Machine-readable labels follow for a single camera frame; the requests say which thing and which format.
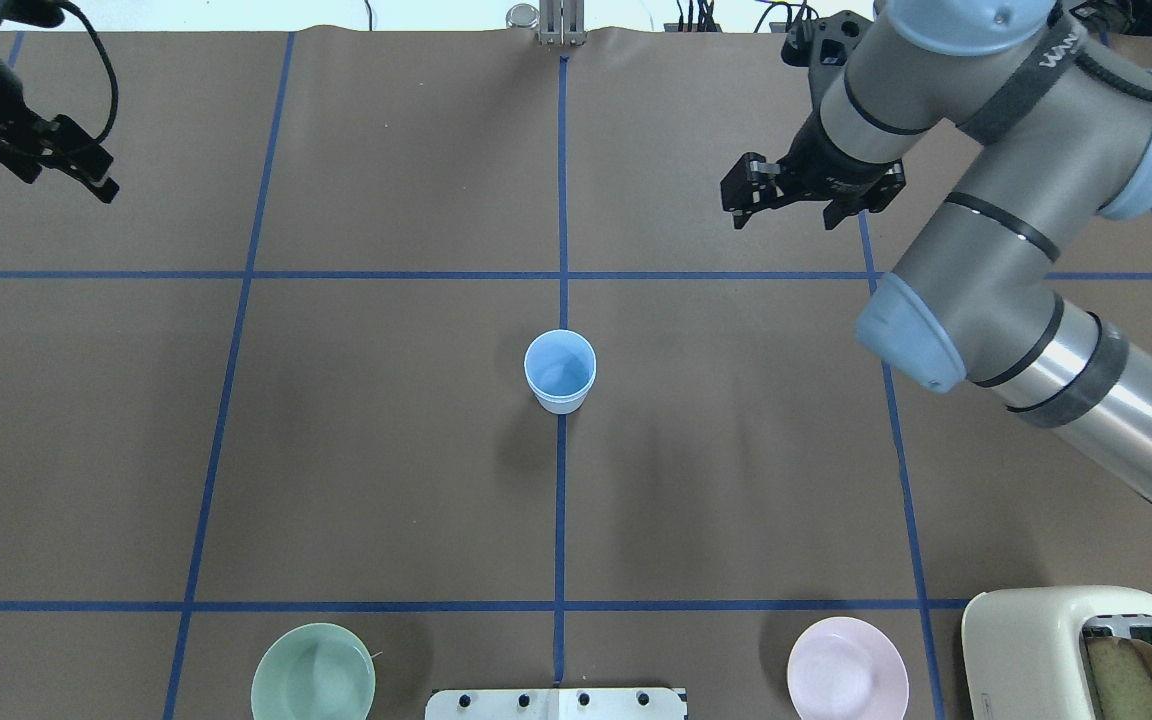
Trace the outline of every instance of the green bowl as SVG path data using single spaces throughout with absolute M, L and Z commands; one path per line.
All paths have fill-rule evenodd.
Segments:
M 255 720 L 364 720 L 376 697 L 365 644 L 342 626 L 301 626 L 265 651 L 252 679 Z

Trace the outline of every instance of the white bracket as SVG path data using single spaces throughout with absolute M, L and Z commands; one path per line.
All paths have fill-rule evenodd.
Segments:
M 540 45 L 585 45 L 585 0 L 540 0 Z
M 440 691 L 425 720 L 687 720 L 685 689 L 590 688 Z

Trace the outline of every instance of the white cup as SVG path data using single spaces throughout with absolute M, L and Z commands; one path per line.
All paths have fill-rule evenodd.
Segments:
M 522 359 L 526 386 L 536 400 L 554 415 L 571 414 L 594 387 L 598 357 L 579 333 L 550 331 L 526 347 Z

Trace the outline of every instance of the white metal plate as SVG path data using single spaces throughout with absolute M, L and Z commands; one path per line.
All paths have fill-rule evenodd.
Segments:
M 685 689 L 590 688 L 440 691 L 425 720 L 687 720 Z

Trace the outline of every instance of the metal bracket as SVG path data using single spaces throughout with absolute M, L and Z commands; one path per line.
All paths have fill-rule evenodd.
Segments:
M 440 691 L 425 720 L 687 720 L 687 691 L 672 688 Z
M 585 45 L 585 0 L 540 0 L 540 45 Z

